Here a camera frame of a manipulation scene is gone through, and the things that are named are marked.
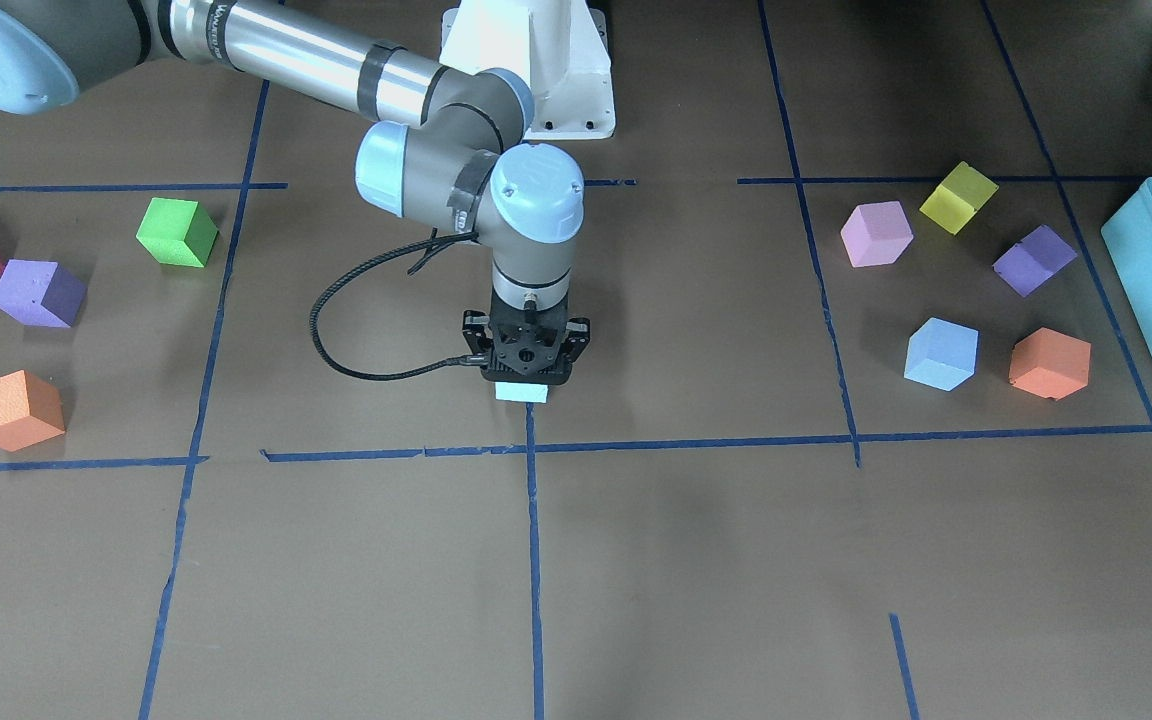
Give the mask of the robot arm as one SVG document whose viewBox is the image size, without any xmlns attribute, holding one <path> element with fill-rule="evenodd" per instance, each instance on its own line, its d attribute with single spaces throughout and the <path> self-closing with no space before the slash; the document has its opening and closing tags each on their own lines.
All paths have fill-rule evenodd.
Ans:
<svg viewBox="0 0 1152 720">
<path fill-rule="evenodd" d="M 591 341 L 570 313 L 586 181 L 563 149 L 530 142 L 535 94 L 517 73 L 468 73 L 397 41 L 335 26 L 278 1 L 0 1 L 0 111 L 36 115 L 157 59 L 211 65 L 364 119 L 355 156 L 362 200 L 429 227 L 429 237 L 353 266 L 308 310 L 329 369 L 389 382 L 452 366 L 488 382 L 558 387 Z M 404 372 L 365 372 L 329 354 L 329 301 L 371 270 L 448 247 L 488 251 L 488 310 L 467 310 L 467 353 Z"/>
</svg>

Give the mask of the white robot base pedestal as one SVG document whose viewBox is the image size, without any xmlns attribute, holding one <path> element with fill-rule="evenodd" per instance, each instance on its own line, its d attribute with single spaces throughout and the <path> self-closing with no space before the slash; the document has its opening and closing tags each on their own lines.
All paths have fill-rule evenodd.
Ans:
<svg viewBox="0 0 1152 720">
<path fill-rule="evenodd" d="M 439 60 L 516 73 L 535 100 L 526 141 L 616 132 L 608 1 L 462 1 L 444 12 Z"/>
</svg>

